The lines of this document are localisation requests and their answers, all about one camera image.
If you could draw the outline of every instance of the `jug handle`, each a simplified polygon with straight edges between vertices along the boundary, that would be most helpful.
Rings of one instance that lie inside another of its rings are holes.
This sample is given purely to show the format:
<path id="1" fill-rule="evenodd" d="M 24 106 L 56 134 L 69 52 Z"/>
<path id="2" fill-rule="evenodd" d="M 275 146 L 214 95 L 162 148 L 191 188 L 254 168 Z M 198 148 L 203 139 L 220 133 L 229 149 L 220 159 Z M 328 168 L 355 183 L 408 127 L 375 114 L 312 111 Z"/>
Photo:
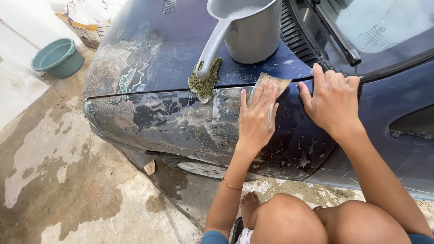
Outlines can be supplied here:
<path id="1" fill-rule="evenodd" d="M 217 23 L 207 44 L 205 45 L 202 55 L 199 58 L 199 62 L 196 65 L 196 76 L 199 79 L 205 79 L 210 73 L 214 58 L 217 54 L 217 51 L 220 49 L 223 40 L 229 33 L 229 25 L 232 21 L 233 20 L 219 19 L 219 22 Z"/>

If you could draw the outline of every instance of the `cardboard box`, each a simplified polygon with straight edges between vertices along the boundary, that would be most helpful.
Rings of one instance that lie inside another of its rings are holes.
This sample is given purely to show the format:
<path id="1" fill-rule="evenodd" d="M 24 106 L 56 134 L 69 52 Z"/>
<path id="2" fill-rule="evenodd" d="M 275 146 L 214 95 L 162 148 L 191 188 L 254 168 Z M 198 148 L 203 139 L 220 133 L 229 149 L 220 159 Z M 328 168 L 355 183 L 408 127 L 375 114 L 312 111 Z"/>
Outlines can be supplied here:
<path id="1" fill-rule="evenodd" d="M 64 13 L 55 13 L 69 28 L 82 40 L 82 42 L 95 50 L 98 49 L 107 29 L 110 27 L 111 22 L 98 23 L 96 25 L 84 25 L 74 22 L 69 19 L 69 16 Z"/>

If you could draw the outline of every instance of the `teal plastic bucket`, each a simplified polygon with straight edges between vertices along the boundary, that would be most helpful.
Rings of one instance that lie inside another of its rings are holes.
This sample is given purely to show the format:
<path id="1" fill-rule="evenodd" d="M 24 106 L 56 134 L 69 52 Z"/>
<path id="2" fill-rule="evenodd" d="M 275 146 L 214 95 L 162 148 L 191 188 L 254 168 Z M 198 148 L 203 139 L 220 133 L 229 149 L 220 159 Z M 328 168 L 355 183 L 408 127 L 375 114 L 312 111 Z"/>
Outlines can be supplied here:
<path id="1" fill-rule="evenodd" d="M 44 71 L 59 78 L 71 76 L 83 64 L 83 56 L 77 51 L 74 40 L 61 38 L 41 49 L 32 60 L 35 71 Z"/>

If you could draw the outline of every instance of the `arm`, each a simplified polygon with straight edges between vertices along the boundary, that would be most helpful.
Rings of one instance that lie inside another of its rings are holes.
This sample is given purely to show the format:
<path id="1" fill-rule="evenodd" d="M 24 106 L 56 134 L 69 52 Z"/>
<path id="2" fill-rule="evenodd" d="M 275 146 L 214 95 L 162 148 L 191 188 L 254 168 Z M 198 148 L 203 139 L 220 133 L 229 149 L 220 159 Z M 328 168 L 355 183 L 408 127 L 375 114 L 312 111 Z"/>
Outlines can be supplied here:
<path id="1" fill-rule="evenodd" d="M 324 74 L 318 64 L 314 65 L 313 73 L 313 97 L 306 85 L 299 83 L 305 110 L 347 154 L 366 202 L 386 211 L 407 233 L 433 237 L 419 207 L 378 154 L 358 118 L 360 79 L 344 78 L 331 70 Z"/>
<path id="2" fill-rule="evenodd" d="M 220 183 L 208 212 L 205 232 L 218 231 L 229 239 L 230 230 L 237 217 L 241 189 L 247 169 L 275 131 L 274 119 L 277 103 L 273 107 L 271 124 L 269 124 L 268 116 L 270 106 L 274 103 L 276 96 L 277 85 L 271 83 L 265 89 L 261 85 L 251 105 L 247 108 L 246 91 L 242 90 L 240 116 L 238 118 L 240 138 L 224 176 L 227 184 L 223 181 Z"/>

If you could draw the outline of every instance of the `soapy water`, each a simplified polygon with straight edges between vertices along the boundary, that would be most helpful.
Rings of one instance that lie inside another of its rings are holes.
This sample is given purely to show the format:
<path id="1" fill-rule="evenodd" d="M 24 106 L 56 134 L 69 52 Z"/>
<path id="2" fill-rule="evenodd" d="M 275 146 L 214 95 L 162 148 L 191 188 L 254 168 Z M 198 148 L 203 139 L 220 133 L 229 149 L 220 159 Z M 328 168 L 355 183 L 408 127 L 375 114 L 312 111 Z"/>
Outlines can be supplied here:
<path id="1" fill-rule="evenodd" d="M 262 9 L 263 7 L 261 6 L 248 6 L 248 7 L 244 7 L 242 9 L 238 9 L 232 13 L 230 13 L 226 18 L 227 19 L 239 19 L 239 18 L 243 18 L 246 17 L 248 15 L 253 14 L 254 12 Z"/>

